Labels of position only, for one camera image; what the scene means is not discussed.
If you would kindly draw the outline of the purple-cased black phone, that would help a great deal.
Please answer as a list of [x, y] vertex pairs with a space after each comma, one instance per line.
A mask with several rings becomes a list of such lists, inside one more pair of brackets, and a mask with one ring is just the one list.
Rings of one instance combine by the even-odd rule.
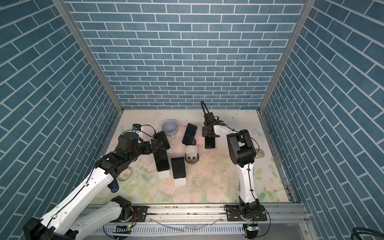
[[214, 149], [216, 147], [215, 137], [205, 137], [205, 149]]

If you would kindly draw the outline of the wooden base metal stand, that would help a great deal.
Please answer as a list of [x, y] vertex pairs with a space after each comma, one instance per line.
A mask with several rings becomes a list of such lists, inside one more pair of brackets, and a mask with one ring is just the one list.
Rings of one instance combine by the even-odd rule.
[[194, 145], [189, 145], [186, 147], [186, 163], [193, 165], [199, 161], [198, 147]]

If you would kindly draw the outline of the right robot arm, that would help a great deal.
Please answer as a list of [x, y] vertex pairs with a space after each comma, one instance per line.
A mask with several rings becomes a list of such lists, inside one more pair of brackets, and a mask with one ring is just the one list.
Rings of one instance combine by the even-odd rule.
[[253, 179], [253, 163], [259, 150], [255, 149], [248, 130], [231, 129], [212, 112], [204, 113], [204, 119], [203, 137], [227, 138], [229, 157], [238, 170], [241, 215], [246, 220], [254, 219], [256, 213], [262, 209]]

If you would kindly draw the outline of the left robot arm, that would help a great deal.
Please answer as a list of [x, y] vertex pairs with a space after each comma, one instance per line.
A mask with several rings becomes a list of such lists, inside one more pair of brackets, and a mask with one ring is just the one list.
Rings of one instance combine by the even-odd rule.
[[141, 155], [167, 159], [167, 148], [160, 148], [158, 143], [157, 139], [143, 141], [135, 132], [120, 135], [115, 150], [101, 157], [91, 173], [62, 202], [40, 219], [27, 221], [23, 227], [26, 239], [82, 240], [111, 221], [134, 223], [137, 215], [132, 203], [122, 196], [114, 197], [86, 217], [78, 216], [105, 187], [116, 190], [117, 177]]

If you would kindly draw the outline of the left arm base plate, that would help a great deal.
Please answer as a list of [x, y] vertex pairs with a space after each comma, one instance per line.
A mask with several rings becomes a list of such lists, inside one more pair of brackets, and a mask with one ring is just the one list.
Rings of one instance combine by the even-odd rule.
[[148, 212], [148, 206], [129, 206], [123, 207], [119, 217], [120, 222], [145, 222]]

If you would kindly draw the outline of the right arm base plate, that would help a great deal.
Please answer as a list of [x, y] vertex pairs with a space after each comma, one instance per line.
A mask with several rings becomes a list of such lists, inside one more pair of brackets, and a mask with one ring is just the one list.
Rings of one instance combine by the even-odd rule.
[[267, 214], [264, 208], [260, 204], [237, 204], [237, 205], [225, 205], [224, 210], [226, 212], [228, 222], [240, 222], [240, 221], [267, 221]]

